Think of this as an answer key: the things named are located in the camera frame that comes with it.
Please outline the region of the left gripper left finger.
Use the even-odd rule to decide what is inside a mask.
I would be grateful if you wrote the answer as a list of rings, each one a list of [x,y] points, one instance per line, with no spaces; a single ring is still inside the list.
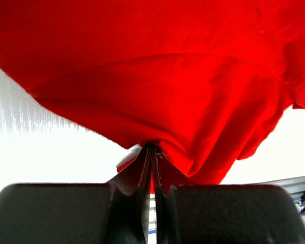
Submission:
[[[104,184],[11,184],[0,243],[147,243],[151,145]]]

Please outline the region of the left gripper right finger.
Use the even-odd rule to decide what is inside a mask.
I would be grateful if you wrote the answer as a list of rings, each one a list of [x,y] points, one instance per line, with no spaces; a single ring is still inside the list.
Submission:
[[[305,243],[288,193],[275,185],[198,185],[151,149],[157,243]]]

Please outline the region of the red t shirt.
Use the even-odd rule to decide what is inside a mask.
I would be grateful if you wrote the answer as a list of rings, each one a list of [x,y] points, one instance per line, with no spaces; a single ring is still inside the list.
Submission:
[[[0,1],[0,68],[52,112],[219,184],[305,109],[305,1]]]

